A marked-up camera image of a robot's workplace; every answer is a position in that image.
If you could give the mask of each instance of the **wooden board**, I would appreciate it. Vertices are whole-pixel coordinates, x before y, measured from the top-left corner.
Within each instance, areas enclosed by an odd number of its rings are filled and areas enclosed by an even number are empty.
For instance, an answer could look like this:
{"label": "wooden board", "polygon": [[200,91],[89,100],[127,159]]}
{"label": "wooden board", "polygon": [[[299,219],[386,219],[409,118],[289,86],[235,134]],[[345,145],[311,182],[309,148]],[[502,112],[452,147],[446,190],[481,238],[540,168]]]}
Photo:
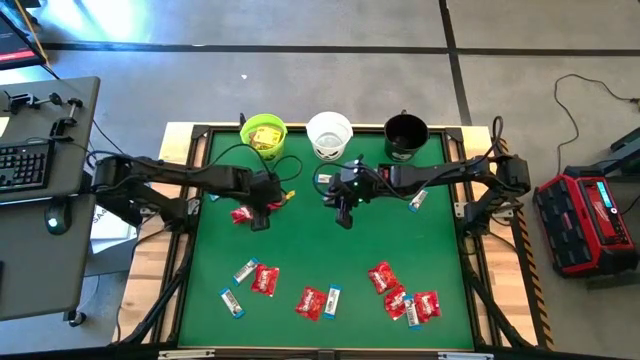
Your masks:
{"label": "wooden board", "polygon": [[[159,158],[173,163],[185,164],[193,126],[207,124],[237,125],[236,123],[168,123]],[[354,127],[358,126],[371,125],[354,124]],[[461,128],[464,135],[464,147],[467,157],[484,154],[491,145],[489,129],[484,126]],[[199,164],[202,158],[204,141],[201,141],[198,147],[200,151],[197,152],[196,164]],[[450,141],[450,148],[452,157],[455,160],[457,152],[453,141]],[[153,188],[169,197],[177,197],[180,192],[179,187],[171,185],[153,184]],[[457,189],[459,196],[461,196],[460,201],[465,201],[462,185],[459,185]],[[475,199],[480,198],[486,191],[484,185],[476,183],[472,184],[472,189]],[[490,226],[492,232],[513,243],[513,236],[509,227],[501,226],[493,221]],[[153,233],[161,227],[162,222],[160,219],[152,219],[143,226],[140,237],[142,238],[146,234]],[[122,308],[120,310],[119,322],[123,338],[135,329],[159,295],[170,237],[168,233],[158,235],[141,244],[136,249],[122,300]],[[176,258],[176,268],[184,253],[184,242],[185,238],[183,237]],[[492,292],[496,303],[520,334],[530,343],[537,344],[517,254],[500,240],[492,238],[492,236],[483,237],[483,244]],[[477,265],[476,259],[472,259],[472,264]],[[175,299],[176,296],[174,294],[171,302],[167,306],[161,336],[162,340],[165,340],[169,335],[175,310]],[[477,296],[476,305],[478,307],[482,336],[485,341],[490,344],[491,338],[486,309]],[[508,345],[508,342],[504,338],[503,345]]]}

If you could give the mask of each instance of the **black desk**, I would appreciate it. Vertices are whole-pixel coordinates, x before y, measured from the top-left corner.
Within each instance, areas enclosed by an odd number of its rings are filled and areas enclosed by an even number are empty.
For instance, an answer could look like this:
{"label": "black desk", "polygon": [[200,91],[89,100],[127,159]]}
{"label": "black desk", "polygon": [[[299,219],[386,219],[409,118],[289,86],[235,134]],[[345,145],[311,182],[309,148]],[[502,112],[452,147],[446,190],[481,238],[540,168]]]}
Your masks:
{"label": "black desk", "polygon": [[[84,106],[76,110],[74,118],[78,120],[78,125],[69,128],[67,134],[73,137],[75,144],[87,148],[99,86],[100,79],[97,77],[0,86],[0,108],[2,109],[6,109],[8,103],[2,90],[10,95],[32,93],[39,99],[47,99],[50,93],[56,92],[65,101],[63,107],[49,103],[42,105],[40,110],[25,107],[18,115],[0,113],[0,117],[10,117],[4,133],[0,135],[0,144],[23,142],[30,137],[48,138],[52,124],[61,117],[69,116],[71,106],[67,105],[66,101],[75,97],[82,100]],[[2,194],[0,203],[76,193],[80,189],[84,159],[85,154],[81,148],[69,144],[56,144],[47,188]]]}
{"label": "black desk", "polygon": [[[68,134],[75,143],[87,147],[100,79],[97,77],[41,81],[0,86],[11,95],[32,93],[46,99],[51,92],[64,101],[76,97],[84,107],[76,110],[76,127]],[[0,108],[7,99],[0,91]],[[11,115],[0,135],[0,143],[22,142],[30,137],[49,136],[51,125],[69,115],[70,106],[44,104],[40,110],[23,108]],[[85,154],[81,148],[56,144],[49,186],[46,189],[0,195],[0,320],[75,310],[80,299],[87,260],[95,196],[72,197],[71,228],[63,235],[49,234],[44,223],[48,198],[75,194],[81,185]],[[26,199],[44,199],[6,204]]]}

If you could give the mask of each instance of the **wooden table frame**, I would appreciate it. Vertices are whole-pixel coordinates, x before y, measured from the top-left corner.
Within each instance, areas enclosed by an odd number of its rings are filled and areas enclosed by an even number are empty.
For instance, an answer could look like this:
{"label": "wooden table frame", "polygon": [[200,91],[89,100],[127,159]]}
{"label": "wooden table frame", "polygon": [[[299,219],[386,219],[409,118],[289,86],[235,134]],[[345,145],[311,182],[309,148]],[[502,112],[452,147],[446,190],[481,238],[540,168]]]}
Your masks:
{"label": "wooden table frame", "polygon": [[[290,129],[300,128],[303,125],[287,124]],[[230,127],[237,129],[238,125],[236,123],[169,123],[165,131],[160,158],[189,166],[206,164],[209,154],[209,137],[216,129],[228,131]],[[382,125],[354,125],[354,128],[356,131],[367,129],[380,132]],[[444,155],[451,161],[482,155],[491,145],[487,127],[431,126],[430,128],[443,134],[443,139],[446,139],[448,145],[443,146]],[[200,191],[193,188],[165,184],[153,184],[153,188],[168,197],[180,196],[187,199],[202,195]],[[484,185],[477,183],[450,186],[450,193],[455,202],[479,198],[485,190]],[[160,219],[154,218],[142,227],[140,237],[153,233],[162,226]],[[493,221],[490,227],[492,232],[512,242],[517,253],[496,239],[491,239],[491,236],[467,238],[469,248],[477,249],[478,255],[470,256],[476,273],[523,338],[532,344],[553,349],[542,290],[535,272],[535,263],[521,211],[516,212],[510,227]],[[182,261],[185,247],[188,243],[192,245],[194,238],[194,234],[165,233],[137,247],[120,309],[120,324],[125,336],[133,331],[155,302],[158,294],[164,289]],[[487,315],[484,304],[477,294],[470,290],[468,281],[465,281],[465,284],[468,288],[466,290],[474,345],[508,346],[492,317]],[[173,294],[163,316],[145,338],[145,342],[177,343],[181,310],[186,293],[184,288],[185,286],[181,286]]]}

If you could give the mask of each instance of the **white cup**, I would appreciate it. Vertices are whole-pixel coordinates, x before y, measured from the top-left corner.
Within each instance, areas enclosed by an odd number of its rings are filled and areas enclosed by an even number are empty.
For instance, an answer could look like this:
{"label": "white cup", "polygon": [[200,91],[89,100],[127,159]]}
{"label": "white cup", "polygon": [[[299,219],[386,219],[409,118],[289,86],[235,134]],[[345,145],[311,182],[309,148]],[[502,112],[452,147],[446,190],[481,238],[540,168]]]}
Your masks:
{"label": "white cup", "polygon": [[307,136],[317,157],[324,161],[333,161],[344,153],[349,139],[353,137],[353,129],[344,115],[325,111],[309,120]]}

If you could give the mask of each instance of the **keyboard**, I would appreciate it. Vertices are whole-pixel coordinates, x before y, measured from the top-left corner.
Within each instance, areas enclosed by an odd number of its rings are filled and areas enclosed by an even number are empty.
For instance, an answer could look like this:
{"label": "keyboard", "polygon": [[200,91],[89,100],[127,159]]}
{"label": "keyboard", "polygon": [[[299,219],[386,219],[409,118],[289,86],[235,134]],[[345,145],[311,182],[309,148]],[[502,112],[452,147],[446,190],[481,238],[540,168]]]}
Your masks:
{"label": "keyboard", "polygon": [[0,144],[0,194],[47,187],[53,140]]}

